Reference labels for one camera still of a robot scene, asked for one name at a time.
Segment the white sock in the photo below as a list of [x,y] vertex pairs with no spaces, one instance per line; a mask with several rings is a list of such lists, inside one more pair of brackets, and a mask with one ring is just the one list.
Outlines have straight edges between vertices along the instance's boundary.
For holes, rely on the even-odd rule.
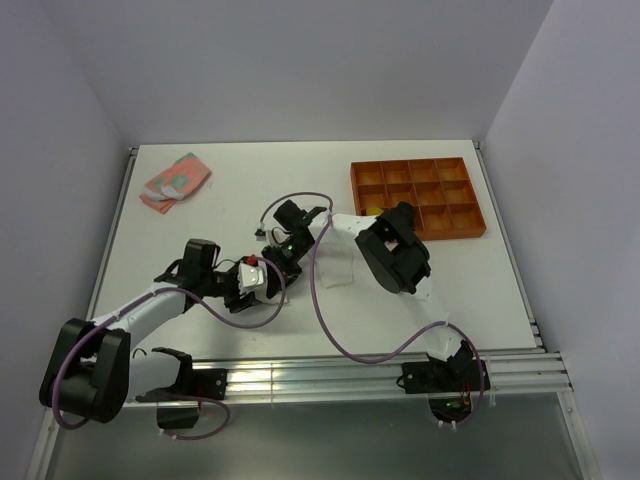
[[[329,244],[322,247],[316,242],[311,250],[299,261],[308,257],[309,266],[315,267],[316,279],[325,289],[351,285],[354,282],[354,254],[349,247],[339,244]],[[276,290],[275,280],[278,267],[270,260],[263,258],[256,265],[263,266],[267,274],[267,286],[265,289],[254,291],[256,297],[263,303],[270,303],[280,292]]]

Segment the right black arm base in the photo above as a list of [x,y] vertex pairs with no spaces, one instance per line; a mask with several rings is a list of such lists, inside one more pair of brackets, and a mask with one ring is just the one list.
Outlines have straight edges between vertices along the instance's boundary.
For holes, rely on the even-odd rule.
[[473,394],[484,395],[490,388],[488,368],[479,360],[468,341],[446,360],[427,356],[426,361],[405,362],[396,385],[408,395],[445,394],[428,401],[438,422],[459,425],[474,412]]

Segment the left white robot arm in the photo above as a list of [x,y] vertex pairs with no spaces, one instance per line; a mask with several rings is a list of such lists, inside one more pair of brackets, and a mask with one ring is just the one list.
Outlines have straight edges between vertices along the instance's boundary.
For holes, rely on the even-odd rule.
[[209,298],[222,299],[232,314],[269,299],[285,300],[288,275],[272,258],[244,256],[222,270],[219,253],[216,243],[191,239],[183,255],[129,303],[61,327],[39,391],[60,427],[108,423],[129,400],[225,405],[226,370],[199,373],[190,354],[168,347],[135,352],[145,338],[196,305],[228,326],[242,326],[215,312]]

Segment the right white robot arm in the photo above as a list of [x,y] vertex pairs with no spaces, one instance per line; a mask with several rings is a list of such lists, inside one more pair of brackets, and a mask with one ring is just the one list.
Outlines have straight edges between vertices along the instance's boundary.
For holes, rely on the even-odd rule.
[[[267,296],[273,297],[282,292],[284,287],[281,282],[287,286],[294,283],[302,274],[300,260],[309,254],[309,286],[314,312],[322,331],[339,353],[360,364],[381,364],[403,353],[423,334],[447,329],[457,334],[459,341],[452,355],[440,356],[433,365],[433,378],[443,389],[457,388],[468,374],[463,360],[477,361],[479,354],[468,335],[448,321],[435,297],[430,253],[415,232],[413,207],[402,201],[398,206],[375,217],[344,215],[333,212],[333,201],[327,195],[322,196],[328,201],[326,207],[316,206],[309,211],[300,208],[292,200],[294,196],[287,194],[273,201],[261,214],[259,227],[255,232],[258,237],[266,235],[265,217],[269,211],[273,211],[273,218],[287,233],[285,240],[272,240],[262,250],[264,260],[273,263],[276,270],[268,280]],[[434,321],[422,327],[392,352],[378,358],[365,358],[346,350],[331,333],[322,315],[317,295],[317,254],[328,237],[333,237],[340,247],[349,249],[355,246],[374,279],[385,291],[426,301],[432,308],[431,317]]]

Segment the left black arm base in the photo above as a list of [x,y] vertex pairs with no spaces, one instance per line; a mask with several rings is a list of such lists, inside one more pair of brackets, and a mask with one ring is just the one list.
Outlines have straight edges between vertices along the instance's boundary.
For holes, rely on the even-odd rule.
[[[219,433],[229,423],[231,413],[224,403],[227,384],[227,369],[199,369],[191,355],[156,347],[132,355],[128,400],[155,403],[156,423],[163,434],[180,440],[199,440]],[[205,404],[222,408],[222,423],[209,433],[190,434],[188,431],[196,426]]]

